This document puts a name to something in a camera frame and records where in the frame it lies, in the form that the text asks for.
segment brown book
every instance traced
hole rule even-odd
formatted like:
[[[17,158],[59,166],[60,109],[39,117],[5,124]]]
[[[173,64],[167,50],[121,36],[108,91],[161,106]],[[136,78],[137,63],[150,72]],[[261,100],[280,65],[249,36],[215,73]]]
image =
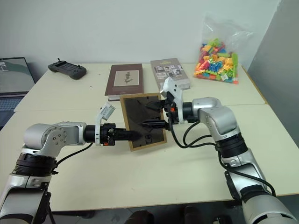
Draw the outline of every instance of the brown book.
[[[142,64],[112,65],[105,92],[108,100],[120,100],[121,95],[137,93],[144,93]]]

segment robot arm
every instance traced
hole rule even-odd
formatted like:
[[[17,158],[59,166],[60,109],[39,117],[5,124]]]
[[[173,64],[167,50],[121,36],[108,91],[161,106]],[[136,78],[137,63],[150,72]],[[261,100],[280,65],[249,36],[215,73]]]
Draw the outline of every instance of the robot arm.
[[[171,123],[200,121],[209,129],[220,162],[226,169],[229,191],[235,200],[242,202],[246,223],[297,223],[290,211],[261,182],[265,177],[252,151],[246,146],[235,116],[228,107],[222,106],[218,99],[209,97],[183,103],[182,91],[171,78],[165,81],[161,94],[166,98],[164,106],[172,108],[167,110]]]
[[[54,125],[36,124],[24,135],[24,146],[0,197],[0,223],[43,223],[49,210],[51,193],[47,191],[52,174],[57,172],[56,157],[64,146],[111,146],[116,140],[134,140],[138,134],[116,128],[107,120],[114,107],[105,104],[96,125],[82,122],[61,122]]]

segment picture frame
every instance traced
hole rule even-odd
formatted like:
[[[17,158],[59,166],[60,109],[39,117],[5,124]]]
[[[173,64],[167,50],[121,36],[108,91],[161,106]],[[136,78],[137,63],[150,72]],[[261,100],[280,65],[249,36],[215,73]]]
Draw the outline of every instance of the picture frame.
[[[152,119],[152,117],[156,119],[164,119],[162,110],[160,112],[156,112],[145,107],[146,102],[153,100],[161,100],[160,94],[145,93],[120,96],[121,109],[126,129],[137,131],[142,135],[141,139],[139,140],[134,142],[129,141],[131,152],[157,146],[167,142],[166,131],[164,129],[145,128],[140,124],[146,119]]]

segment white table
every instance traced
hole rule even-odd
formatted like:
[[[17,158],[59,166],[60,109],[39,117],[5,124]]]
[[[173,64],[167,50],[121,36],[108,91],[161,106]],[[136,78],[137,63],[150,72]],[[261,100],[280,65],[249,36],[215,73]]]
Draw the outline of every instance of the white table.
[[[267,180],[278,195],[299,192],[299,150],[268,105],[230,106]],[[0,132],[0,191],[14,168],[27,127],[35,123],[82,121],[94,124],[97,110],[17,112]],[[124,127],[118,107],[108,122]],[[181,137],[189,124],[175,126]],[[204,125],[189,140],[207,134]],[[130,152],[128,142],[92,146],[61,163],[52,177],[53,210],[93,210],[231,199],[224,170],[212,146],[181,149],[167,134],[167,143]],[[81,147],[65,147],[58,159]]]
[[[14,111],[36,110],[86,110],[100,108],[105,97],[106,84],[111,64],[82,64],[87,74],[79,80],[67,75],[47,71],[19,103]],[[193,76],[195,64],[182,64],[191,81],[191,89],[184,91],[184,101],[194,98],[216,97],[223,105],[264,104],[251,80],[238,66],[238,85],[197,79]],[[158,92],[150,64],[142,64],[144,92]],[[113,102],[119,107],[120,102]]]

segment book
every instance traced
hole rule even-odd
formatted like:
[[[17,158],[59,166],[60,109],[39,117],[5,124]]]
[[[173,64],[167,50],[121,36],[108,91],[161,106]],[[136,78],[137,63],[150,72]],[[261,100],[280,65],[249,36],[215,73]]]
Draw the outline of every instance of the book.
[[[150,64],[160,91],[168,77],[173,78],[182,90],[190,89],[190,80],[177,58],[150,61]]]
[[[142,64],[111,66],[105,96],[108,101],[120,100],[121,95],[144,93]]]

